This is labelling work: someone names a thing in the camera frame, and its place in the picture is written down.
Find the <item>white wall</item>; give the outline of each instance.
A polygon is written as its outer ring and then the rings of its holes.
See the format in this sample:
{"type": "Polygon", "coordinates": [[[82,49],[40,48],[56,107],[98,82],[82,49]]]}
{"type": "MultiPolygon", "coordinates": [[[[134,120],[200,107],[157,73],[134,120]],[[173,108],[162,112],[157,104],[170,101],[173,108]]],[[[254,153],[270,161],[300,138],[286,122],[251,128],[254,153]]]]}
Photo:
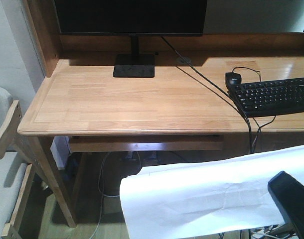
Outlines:
{"type": "Polygon", "coordinates": [[[20,100],[25,112],[43,78],[20,2],[0,1],[0,86],[20,100]]]}
{"type": "Polygon", "coordinates": [[[208,0],[205,33],[304,30],[304,0],[208,0]]]}

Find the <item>desk leg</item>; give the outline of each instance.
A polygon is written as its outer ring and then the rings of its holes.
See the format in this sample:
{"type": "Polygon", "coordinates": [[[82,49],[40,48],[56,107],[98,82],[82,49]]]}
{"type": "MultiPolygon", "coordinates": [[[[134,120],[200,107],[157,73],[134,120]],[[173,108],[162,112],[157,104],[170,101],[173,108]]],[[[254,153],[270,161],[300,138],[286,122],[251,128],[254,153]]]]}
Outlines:
{"type": "Polygon", "coordinates": [[[77,225],[74,208],[50,151],[50,138],[34,136],[28,137],[28,140],[37,161],[48,179],[48,186],[53,191],[56,200],[67,220],[68,226],[75,228],[77,225]]]}

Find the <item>desk surface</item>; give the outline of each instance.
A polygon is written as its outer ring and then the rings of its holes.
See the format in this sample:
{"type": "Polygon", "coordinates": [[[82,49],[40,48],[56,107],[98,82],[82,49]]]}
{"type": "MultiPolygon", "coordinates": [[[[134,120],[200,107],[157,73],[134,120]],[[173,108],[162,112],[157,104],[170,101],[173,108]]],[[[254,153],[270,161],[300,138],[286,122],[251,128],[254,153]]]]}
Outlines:
{"type": "MultiPolygon", "coordinates": [[[[263,81],[304,77],[304,56],[182,54],[225,91],[224,74],[236,66],[260,70],[263,81]]],[[[91,55],[89,59],[76,55],[71,58],[105,63],[97,66],[59,60],[53,75],[44,79],[18,132],[36,136],[112,136],[248,131],[238,113],[215,93],[232,102],[189,67],[180,65],[174,53],[160,52],[156,56],[154,78],[113,78],[114,58],[115,54],[109,53],[96,58],[91,55]]],[[[242,75],[243,82],[259,80],[255,72],[236,72],[242,75]]],[[[257,120],[264,124],[271,117],[257,120]]],[[[264,131],[304,131],[304,113],[278,116],[264,131]]]]}

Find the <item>monitor screen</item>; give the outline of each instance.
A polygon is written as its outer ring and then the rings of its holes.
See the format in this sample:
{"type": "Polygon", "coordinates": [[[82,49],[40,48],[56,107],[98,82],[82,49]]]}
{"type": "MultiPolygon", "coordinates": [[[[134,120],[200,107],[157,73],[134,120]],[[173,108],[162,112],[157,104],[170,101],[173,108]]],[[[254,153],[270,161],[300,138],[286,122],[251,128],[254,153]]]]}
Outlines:
{"type": "Polygon", "coordinates": [[[198,36],[207,0],[54,0],[62,34],[198,36]]]}

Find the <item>black keyboard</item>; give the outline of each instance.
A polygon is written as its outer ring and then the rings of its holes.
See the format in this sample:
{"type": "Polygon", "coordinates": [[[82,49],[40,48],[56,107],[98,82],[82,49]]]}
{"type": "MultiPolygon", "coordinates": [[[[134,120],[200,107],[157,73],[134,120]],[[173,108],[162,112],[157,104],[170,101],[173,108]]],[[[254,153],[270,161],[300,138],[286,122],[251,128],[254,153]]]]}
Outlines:
{"type": "Polygon", "coordinates": [[[228,85],[229,94],[247,117],[304,112],[304,78],[228,85]]]}

